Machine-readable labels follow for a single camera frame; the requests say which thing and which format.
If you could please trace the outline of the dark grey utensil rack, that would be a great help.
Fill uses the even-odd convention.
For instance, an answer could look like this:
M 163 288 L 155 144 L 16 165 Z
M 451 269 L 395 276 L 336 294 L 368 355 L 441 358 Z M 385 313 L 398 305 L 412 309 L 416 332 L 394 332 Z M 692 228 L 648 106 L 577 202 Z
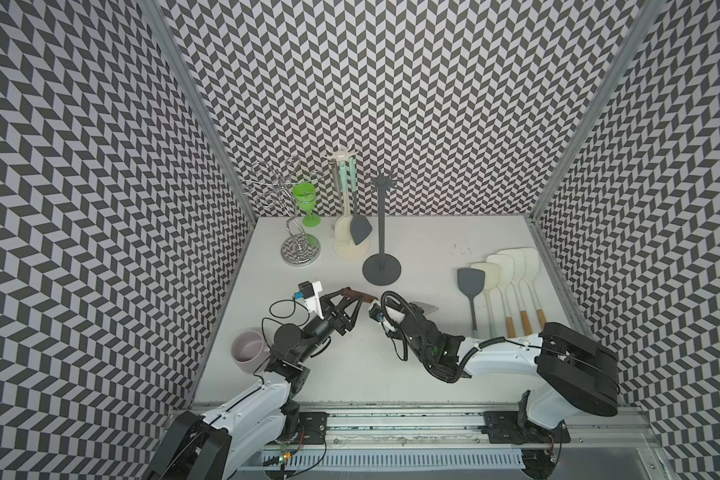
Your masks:
M 378 192 L 378 253 L 367 258 L 362 273 L 365 279 L 376 286 L 387 286 L 396 282 L 402 272 L 400 262 L 386 252 L 386 207 L 388 191 L 394 187 L 394 180 L 379 174 L 373 180 Z

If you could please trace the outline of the grey spatula mint handle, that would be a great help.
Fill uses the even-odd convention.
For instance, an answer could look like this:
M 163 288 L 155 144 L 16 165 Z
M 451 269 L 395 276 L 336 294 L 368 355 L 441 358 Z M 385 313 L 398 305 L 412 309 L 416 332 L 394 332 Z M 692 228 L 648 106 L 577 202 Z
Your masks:
M 350 170 L 350 188 L 352 193 L 352 206 L 353 206 L 353 217 L 350 224 L 350 233 L 353 242 L 356 245 L 360 245 L 362 242 L 364 242 L 370 233 L 372 232 L 372 226 L 370 225 L 370 222 L 368 219 L 359 213 L 359 207 L 358 207 L 358 198 L 359 198 L 359 188 L 358 188 L 358 170 L 357 170 L 357 162 L 356 158 L 354 156 L 350 157 L 349 160 L 349 170 Z
M 481 269 L 463 267 L 457 270 L 456 275 L 458 289 L 469 301 L 472 336 L 477 337 L 479 333 L 475 298 L 484 290 L 485 272 Z

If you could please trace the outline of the cream utensil wooden handle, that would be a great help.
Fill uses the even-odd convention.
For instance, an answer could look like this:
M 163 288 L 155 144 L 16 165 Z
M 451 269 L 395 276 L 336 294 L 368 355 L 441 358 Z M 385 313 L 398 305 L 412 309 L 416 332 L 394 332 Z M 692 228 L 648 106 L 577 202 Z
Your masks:
M 520 279 L 524 272 L 525 261 L 520 259 L 521 252 L 519 249 L 505 249 L 502 251 L 502 254 L 509 256 L 512 260 L 512 285 L 515 290 L 516 302 L 520 311 L 524 334 L 530 335 L 533 333 L 533 330 L 528 317 L 525 301 L 520 290 Z

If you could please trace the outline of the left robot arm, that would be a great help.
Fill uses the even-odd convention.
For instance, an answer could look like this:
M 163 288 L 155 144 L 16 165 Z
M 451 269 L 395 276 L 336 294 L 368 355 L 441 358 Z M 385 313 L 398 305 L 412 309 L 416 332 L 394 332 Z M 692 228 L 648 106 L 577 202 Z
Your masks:
M 255 452 L 296 432 L 299 405 L 293 397 L 309 375 L 304 362 L 324 351 L 333 333 L 356 325 L 361 307 L 374 296 L 348 287 L 322 296 L 302 284 L 308 319 L 282 323 L 269 355 L 254 369 L 254 385 L 202 414 L 186 411 L 170 425 L 146 467 L 144 479 L 229 479 Z

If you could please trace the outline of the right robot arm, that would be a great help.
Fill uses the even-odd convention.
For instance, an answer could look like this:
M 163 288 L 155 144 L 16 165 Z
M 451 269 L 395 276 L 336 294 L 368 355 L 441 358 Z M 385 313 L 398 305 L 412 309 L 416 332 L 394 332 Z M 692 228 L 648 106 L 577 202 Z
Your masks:
M 598 342 L 557 322 L 539 333 L 481 340 L 441 332 L 423 310 L 393 291 L 371 302 L 369 316 L 385 335 L 403 345 L 401 359 L 413 354 L 435 379 L 454 384 L 485 374 L 517 374 L 543 383 L 519 402 L 518 426 L 553 430 L 583 412 L 599 417 L 618 413 L 618 360 Z

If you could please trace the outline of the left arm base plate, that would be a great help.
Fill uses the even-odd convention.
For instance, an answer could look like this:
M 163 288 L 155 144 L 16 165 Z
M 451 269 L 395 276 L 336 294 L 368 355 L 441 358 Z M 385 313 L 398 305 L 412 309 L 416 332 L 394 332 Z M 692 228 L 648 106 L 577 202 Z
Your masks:
M 280 439 L 302 446 L 322 445 L 328 417 L 328 413 L 324 411 L 287 414 Z

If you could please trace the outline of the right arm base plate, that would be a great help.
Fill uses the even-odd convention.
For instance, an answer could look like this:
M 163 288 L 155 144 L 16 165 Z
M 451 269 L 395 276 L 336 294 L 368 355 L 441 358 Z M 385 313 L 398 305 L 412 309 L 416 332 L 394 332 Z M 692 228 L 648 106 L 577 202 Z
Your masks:
M 520 425 L 518 413 L 513 411 L 485 411 L 483 420 L 484 425 L 480 428 L 480 432 L 488 436 L 491 444 L 565 444 L 571 442 L 571 436 L 564 422 L 552 430 L 539 427 L 530 421 Z

